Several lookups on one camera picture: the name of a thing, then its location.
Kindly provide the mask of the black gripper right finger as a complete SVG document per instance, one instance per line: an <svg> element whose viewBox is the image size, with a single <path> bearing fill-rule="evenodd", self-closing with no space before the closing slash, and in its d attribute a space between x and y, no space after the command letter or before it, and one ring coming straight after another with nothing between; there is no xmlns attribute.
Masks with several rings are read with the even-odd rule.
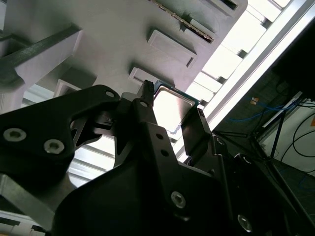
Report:
<svg viewBox="0 0 315 236"><path fill-rule="evenodd" d="M185 117L187 165L208 174L197 197L204 236L307 236L309 217L271 159L232 156L199 108Z"/></svg>

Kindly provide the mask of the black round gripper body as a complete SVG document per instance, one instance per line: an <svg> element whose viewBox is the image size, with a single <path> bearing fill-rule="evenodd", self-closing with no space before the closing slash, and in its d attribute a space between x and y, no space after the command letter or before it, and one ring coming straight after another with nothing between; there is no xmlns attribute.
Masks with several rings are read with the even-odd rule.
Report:
<svg viewBox="0 0 315 236"><path fill-rule="evenodd" d="M219 183L196 168L180 164L180 169L183 209L162 195L138 161L131 161L70 193L55 213L53 235L236 236Z"/></svg>

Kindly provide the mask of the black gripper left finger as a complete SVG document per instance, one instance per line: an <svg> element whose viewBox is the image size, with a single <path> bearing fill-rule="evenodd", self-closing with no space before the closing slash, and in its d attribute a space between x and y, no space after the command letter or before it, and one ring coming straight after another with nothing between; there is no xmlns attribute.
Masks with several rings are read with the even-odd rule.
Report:
<svg viewBox="0 0 315 236"><path fill-rule="evenodd" d="M149 81L132 100L97 85L1 115L0 196L35 221L54 221L77 189L66 181L76 150L106 134L115 137L123 159L116 167L138 161L162 195L183 209L184 175L153 100Z"/></svg>

